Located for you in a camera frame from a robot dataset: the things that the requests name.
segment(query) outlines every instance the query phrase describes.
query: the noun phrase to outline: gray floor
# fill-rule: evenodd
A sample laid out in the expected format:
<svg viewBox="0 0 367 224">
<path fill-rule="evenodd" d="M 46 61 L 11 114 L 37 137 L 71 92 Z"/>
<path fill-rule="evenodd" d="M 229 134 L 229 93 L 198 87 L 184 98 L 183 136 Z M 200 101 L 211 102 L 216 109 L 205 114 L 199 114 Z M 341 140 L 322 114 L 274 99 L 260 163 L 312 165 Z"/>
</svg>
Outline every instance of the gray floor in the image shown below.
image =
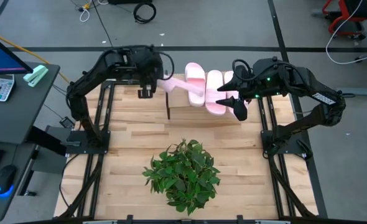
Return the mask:
<svg viewBox="0 0 367 224">
<path fill-rule="evenodd" d="M 264 0 L 154 0 L 156 19 L 146 25 L 133 21 L 132 15 L 116 6 L 98 8 L 113 45 L 155 44 L 164 46 L 234 45 L 277 47 L 276 35 L 267 1 Z M 282 35 L 287 47 L 324 47 L 330 38 L 327 22 L 310 16 L 324 0 L 274 0 Z M 123 5 L 132 11 L 132 5 Z M 68 0 L 10 0 L 0 17 L 0 34 L 25 47 L 107 47 L 109 42 L 95 10 L 88 22 L 79 21 L 80 13 Z M 338 38 L 332 47 L 354 47 L 347 38 Z M 367 47 L 367 39 L 356 47 Z M 168 52 L 177 72 L 194 61 L 205 70 L 229 70 L 231 61 L 243 58 L 250 64 L 258 58 L 279 52 Z M 62 72 L 76 80 L 82 70 L 92 67 L 100 52 L 38 52 L 58 64 Z M 37 59 L 25 53 L 27 61 Z M 339 61 L 353 60 L 357 54 L 332 54 Z M 324 84 L 332 87 L 366 87 L 367 61 L 362 64 L 336 65 L 323 53 L 289 53 L 290 62 L 308 67 Z M 55 84 L 67 85 L 57 78 Z M 302 98 L 303 110 L 315 102 Z M 45 102 L 61 116 L 69 116 L 64 97 L 51 90 Z M 36 126 L 59 126 L 60 118 L 42 108 Z M 347 99 L 342 122 L 332 128 L 309 131 L 320 184 L 330 218 L 367 220 L 367 98 Z M 60 177 L 38 173 L 29 188 L 39 192 L 35 198 L 16 197 L 2 223 L 49 219 L 53 215 Z"/>
</svg>

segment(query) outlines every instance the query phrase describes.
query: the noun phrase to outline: white cable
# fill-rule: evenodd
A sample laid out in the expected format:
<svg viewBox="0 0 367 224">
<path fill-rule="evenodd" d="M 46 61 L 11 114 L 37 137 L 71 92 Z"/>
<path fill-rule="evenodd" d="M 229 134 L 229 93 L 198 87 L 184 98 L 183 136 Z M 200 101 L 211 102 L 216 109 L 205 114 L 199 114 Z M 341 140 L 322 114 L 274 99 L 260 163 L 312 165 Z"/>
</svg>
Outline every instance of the white cable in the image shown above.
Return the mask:
<svg viewBox="0 0 367 224">
<path fill-rule="evenodd" d="M 84 15 L 85 13 L 88 13 L 88 17 L 87 17 L 85 20 L 83 20 L 83 15 Z M 83 8 L 83 12 L 82 12 L 82 13 L 81 13 L 81 15 L 80 15 L 80 21 L 82 21 L 82 22 L 86 22 L 88 19 L 90 19 L 90 12 L 89 12 L 88 10 L 86 10 L 86 9 L 84 9 L 84 8 Z"/>
<path fill-rule="evenodd" d="M 109 4 L 109 2 L 102 3 L 102 0 L 98 0 L 98 3 L 99 3 L 99 4 Z"/>
<path fill-rule="evenodd" d="M 327 56 L 330 58 L 330 60 L 336 64 L 339 64 L 339 65 L 349 65 L 349 64 L 352 64 L 352 63 L 356 63 L 356 62 L 360 62 L 360 61 L 363 61 L 363 60 L 366 60 L 367 57 L 365 58 L 361 58 L 361 59 L 358 59 L 358 60 L 354 60 L 352 62 L 336 62 L 334 59 L 332 59 L 332 57 L 330 56 L 330 54 L 328 53 L 328 46 L 330 45 L 330 42 L 333 40 L 335 34 L 340 30 L 340 28 L 347 22 L 349 21 L 353 15 L 355 15 L 355 13 L 357 12 L 357 10 L 360 8 L 360 6 L 362 5 L 362 2 L 363 0 L 360 1 L 358 7 L 355 9 L 355 11 L 353 11 L 352 15 L 346 19 L 346 21 L 344 21 L 337 29 L 336 31 L 334 32 L 334 34 L 332 35 L 332 37 L 330 38 L 330 40 L 328 41 L 327 45 L 326 45 L 326 54 Z"/>
</svg>

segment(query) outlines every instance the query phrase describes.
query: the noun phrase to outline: wooden tabletop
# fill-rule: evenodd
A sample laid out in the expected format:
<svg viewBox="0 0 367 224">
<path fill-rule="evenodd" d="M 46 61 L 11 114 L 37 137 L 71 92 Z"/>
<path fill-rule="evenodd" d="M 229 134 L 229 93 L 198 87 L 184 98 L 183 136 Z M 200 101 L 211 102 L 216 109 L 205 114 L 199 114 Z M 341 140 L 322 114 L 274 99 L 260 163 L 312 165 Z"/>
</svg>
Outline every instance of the wooden tabletop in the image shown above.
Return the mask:
<svg viewBox="0 0 367 224">
<path fill-rule="evenodd" d="M 187 92 L 174 90 L 169 96 L 171 120 L 165 110 L 165 93 L 159 88 L 153 99 L 137 98 L 137 86 L 117 86 L 109 129 L 110 149 L 105 156 L 98 204 L 97 219 L 244 219 L 277 218 L 271 173 L 268 161 L 262 157 L 260 131 L 261 119 L 256 101 L 251 102 L 248 119 L 239 122 L 227 112 L 213 116 L 204 107 L 185 104 Z M 89 93 L 88 106 L 92 118 L 96 113 L 99 88 Z M 294 120 L 289 97 L 273 97 L 279 124 Z M 267 113 L 268 126 L 272 127 Z M 190 217 L 166 205 L 164 194 L 151 194 L 142 176 L 144 166 L 150 166 L 153 155 L 158 156 L 170 144 L 182 138 L 203 143 L 214 158 L 221 184 L 217 196 L 204 209 L 196 210 Z M 294 155 L 285 155 L 292 189 L 307 208 L 317 213 L 305 161 Z M 80 155 L 66 168 L 62 191 L 71 203 L 81 189 L 87 155 Z M 286 197 L 281 188 L 285 214 L 288 215 Z M 88 194 L 85 214 L 88 214 L 91 191 Z M 55 216 L 66 209 L 59 195 Z"/>
</svg>

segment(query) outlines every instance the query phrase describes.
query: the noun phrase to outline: green leaves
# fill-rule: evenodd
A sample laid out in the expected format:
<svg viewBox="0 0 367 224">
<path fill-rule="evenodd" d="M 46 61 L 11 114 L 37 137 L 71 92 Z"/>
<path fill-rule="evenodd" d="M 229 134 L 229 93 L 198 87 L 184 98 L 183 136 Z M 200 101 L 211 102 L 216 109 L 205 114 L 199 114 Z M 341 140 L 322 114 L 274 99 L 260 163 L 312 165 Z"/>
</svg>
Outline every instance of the green leaves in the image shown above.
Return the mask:
<svg viewBox="0 0 367 224">
<path fill-rule="evenodd" d="M 204 208 L 210 198 L 215 198 L 214 184 L 219 184 L 216 176 L 220 171 L 213 167 L 214 158 L 196 140 L 185 139 L 173 144 L 159 154 L 160 159 L 151 159 L 151 169 L 145 167 L 142 173 L 151 192 L 164 193 L 167 204 L 176 211 L 188 215 L 196 208 Z"/>
</svg>

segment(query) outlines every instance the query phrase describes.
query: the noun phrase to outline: computer mouse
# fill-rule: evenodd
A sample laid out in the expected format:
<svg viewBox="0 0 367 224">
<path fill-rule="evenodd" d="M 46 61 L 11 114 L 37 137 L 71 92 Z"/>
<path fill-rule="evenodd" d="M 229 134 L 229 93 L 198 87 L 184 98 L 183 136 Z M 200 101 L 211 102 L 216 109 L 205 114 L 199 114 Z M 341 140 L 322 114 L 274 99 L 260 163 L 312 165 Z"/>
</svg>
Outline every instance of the computer mouse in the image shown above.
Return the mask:
<svg viewBox="0 0 367 224">
<path fill-rule="evenodd" d="M 6 193 L 14 183 L 16 166 L 4 166 L 0 170 L 0 194 Z"/>
</svg>

